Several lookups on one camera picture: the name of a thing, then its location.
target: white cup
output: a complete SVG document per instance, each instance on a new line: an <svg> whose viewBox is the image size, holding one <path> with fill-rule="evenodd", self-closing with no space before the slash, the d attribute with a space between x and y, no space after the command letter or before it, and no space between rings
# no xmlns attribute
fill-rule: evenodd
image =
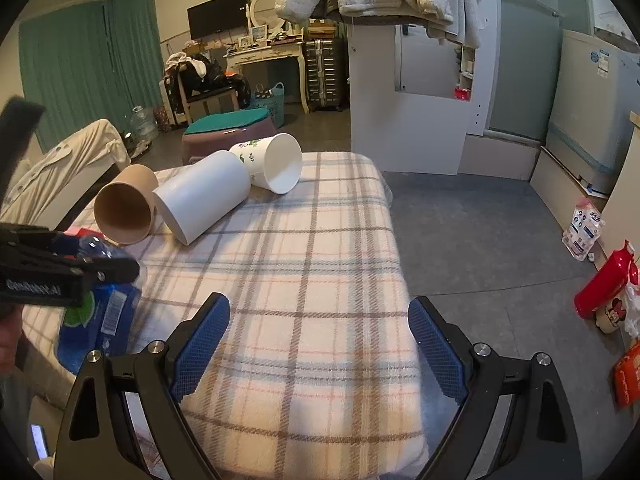
<svg viewBox="0 0 640 480"><path fill-rule="evenodd" d="M300 179L302 150L295 137L289 134L241 142L229 151L242 160L254 186L285 194Z"/></svg>
<svg viewBox="0 0 640 480"><path fill-rule="evenodd" d="M189 245L249 195L247 168L224 150L213 152L154 190L171 232Z"/></svg>

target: stool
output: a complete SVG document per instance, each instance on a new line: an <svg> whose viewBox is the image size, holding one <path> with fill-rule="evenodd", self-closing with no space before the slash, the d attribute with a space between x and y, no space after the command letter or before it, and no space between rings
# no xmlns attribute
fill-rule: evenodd
<svg viewBox="0 0 640 480"><path fill-rule="evenodd" d="M238 110L203 117L182 135L182 164L193 164L234 144L273 137L278 133L266 108Z"/></svg>

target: television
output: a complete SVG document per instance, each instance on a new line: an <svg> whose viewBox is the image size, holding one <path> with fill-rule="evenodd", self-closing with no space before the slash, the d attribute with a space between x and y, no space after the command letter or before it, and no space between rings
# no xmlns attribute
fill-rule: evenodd
<svg viewBox="0 0 640 480"><path fill-rule="evenodd" d="M187 9L192 40L224 30L246 28L247 0L209 0Z"/></svg>

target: blue gripper pad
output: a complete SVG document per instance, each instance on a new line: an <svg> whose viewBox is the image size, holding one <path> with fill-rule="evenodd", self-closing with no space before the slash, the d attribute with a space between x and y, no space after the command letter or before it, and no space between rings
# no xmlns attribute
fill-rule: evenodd
<svg viewBox="0 0 640 480"><path fill-rule="evenodd" d="M462 404L467 395L462 362L419 300L409 303L408 319L409 329L427 358L442 393L455 399L458 405Z"/></svg>
<svg viewBox="0 0 640 480"><path fill-rule="evenodd" d="M181 402L185 395L190 395L196 390L213 352L229 325L229 317L229 300L220 294L175 360L175 381L171 387L171 394L177 402Z"/></svg>

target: red water bottle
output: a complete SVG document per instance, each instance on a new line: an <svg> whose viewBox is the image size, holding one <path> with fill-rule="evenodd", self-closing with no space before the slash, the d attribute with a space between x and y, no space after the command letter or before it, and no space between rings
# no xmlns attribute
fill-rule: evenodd
<svg viewBox="0 0 640 480"><path fill-rule="evenodd" d="M589 283L574 297L575 310L583 319L590 319L594 311L612 300L626 285L629 265L634 260L634 247L628 240L622 249L613 251L605 264Z"/></svg>

